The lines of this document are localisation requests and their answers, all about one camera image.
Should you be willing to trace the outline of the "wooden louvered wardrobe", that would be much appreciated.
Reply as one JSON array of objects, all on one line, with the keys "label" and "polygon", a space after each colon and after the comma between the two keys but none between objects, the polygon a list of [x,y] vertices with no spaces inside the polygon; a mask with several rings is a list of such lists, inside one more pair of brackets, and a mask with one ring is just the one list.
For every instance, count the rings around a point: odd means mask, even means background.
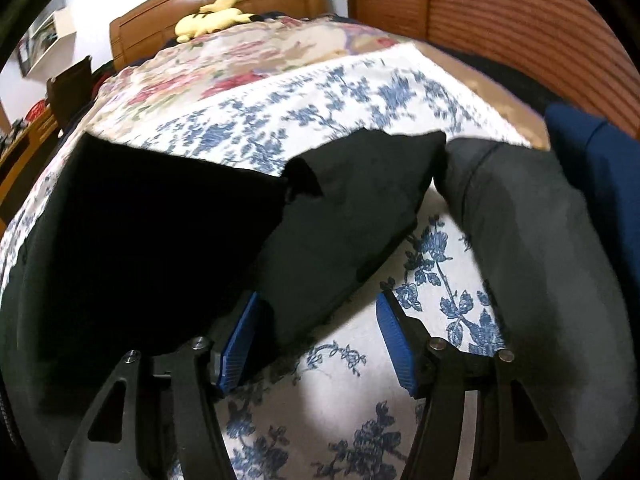
[{"label": "wooden louvered wardrobe", "polygon": [[588,0],[348,0],[351,18],[519,70],[639,134],[639,71]]}]

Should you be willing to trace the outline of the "folded navy blue garment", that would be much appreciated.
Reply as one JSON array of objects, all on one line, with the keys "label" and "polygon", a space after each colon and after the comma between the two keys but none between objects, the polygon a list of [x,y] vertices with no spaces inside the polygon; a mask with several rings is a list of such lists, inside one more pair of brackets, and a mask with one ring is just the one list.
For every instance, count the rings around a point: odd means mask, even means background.
[{"label": "folded navy blue garment", "polygon": [[554,103],[544,111],[552,151],[584,194],[613,266],[639,283],[639,142],[602,117]]}]

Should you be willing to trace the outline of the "yellow plush toy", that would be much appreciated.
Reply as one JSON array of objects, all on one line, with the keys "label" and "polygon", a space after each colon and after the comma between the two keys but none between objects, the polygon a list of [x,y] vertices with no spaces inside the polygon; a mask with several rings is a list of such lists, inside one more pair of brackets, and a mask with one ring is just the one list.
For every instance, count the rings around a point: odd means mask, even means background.
[{"label": "yellow plush toy", "polygon": [[178,44],[196,37],[220,32],[236,24],[252,21],[253,13],[244,13],[234,5],[239,0],[215,0],[214,3],[201,6],[198,13],[185,16],[175,26],[174,32]]}]

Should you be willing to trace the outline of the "white wall shelf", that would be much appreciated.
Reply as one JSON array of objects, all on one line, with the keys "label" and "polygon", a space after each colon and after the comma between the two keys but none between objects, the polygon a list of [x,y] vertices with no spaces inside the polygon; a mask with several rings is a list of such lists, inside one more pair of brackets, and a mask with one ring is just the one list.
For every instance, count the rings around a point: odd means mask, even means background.
[{"label": "white wall shelf", "polygon": [[62,46],[67,37],[75,35],[68,0],[51,0],[38,14],[15,48],[15,57],[24,78],[32,76]]}]

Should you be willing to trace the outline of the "black double-breasted coat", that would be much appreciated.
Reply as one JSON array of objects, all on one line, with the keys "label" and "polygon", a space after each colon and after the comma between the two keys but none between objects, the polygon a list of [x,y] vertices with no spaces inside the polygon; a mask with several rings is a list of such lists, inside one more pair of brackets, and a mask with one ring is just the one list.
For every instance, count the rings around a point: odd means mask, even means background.
[{"label": "black double-breasted coat", "polygon": [[40,474],[126,352],[175,350],[246,294],[276,315],[268,356],[322,323],[416,226],[445,142],[360,129],[273,177],[82,136],[1,299],[2,375]]}]

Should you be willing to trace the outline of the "dark wooden chair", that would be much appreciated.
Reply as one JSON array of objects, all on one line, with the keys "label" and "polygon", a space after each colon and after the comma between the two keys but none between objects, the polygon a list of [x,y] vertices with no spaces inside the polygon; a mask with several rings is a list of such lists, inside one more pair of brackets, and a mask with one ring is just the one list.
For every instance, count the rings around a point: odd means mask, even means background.
[{"label": "dark wooden chair", "polygon": [[86,56],[47,81],[47,101],[58,126],[66,130],[91,101],[91,58]]}]

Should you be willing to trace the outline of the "red floral beige blanket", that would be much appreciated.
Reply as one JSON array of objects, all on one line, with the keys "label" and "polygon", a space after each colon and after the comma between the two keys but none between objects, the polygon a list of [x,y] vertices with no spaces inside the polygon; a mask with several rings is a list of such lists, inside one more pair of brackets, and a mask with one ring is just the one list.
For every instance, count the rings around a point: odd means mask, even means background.
[{"label": "red floral beige blanket", "polygon": [[235,25],[160,50],[102,84],[79,130],[119,138],[138,122],[254,81],[334,58],[383,50],[398,39],[337,16],[289,16]]}]

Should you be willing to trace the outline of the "red basket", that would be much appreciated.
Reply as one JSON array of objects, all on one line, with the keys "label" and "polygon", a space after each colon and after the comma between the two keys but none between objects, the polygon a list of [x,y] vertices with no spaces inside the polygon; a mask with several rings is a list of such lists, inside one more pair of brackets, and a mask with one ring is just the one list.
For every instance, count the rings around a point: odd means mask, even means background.
[{"label": "red basket", "polygon": [[24,119],[26,120],[26,122],[29,122],[31,124],[36,119],[38,119],[46,111],[46,109],[47,102],[45,99],[42,99],[32,106],[32,108],[25,115]]}]

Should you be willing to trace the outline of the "blue floral white quilt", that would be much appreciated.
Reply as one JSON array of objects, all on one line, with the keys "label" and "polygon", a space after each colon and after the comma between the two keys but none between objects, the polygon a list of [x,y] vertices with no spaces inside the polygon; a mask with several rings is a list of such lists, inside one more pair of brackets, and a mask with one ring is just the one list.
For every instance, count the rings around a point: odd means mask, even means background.
[{"label": "blue floral white quilt", "polygon": [[524,136],[411,44],[139,117],[169,58],[104,84],[2,237],[2,477],[398,478],[376,297],[501,346],[433,179],[458,136]]}]

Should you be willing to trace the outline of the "long wooden desk cabinet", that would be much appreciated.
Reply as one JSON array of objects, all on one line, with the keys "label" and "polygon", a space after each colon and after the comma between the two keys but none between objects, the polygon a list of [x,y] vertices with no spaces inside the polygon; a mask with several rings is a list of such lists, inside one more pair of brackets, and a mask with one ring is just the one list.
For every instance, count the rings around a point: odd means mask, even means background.
[{"label": "long wooden desk cabinet", "polygon": [[58,122],[46,107],[1,157],[1,232],[17,213],[58,145]]}]

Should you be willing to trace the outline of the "folded grey garment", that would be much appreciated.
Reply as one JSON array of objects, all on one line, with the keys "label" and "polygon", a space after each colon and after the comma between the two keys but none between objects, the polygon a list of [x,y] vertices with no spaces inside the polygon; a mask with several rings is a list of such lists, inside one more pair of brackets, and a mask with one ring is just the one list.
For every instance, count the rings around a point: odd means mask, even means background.
[{"label": "folded grey garment", "polygon": [[638,414],[623,292],[581,192],[551,153],[480,138],[445,148],[435,180],[469,237],[503,340],[550,408],[582,478],[597,478]]}]

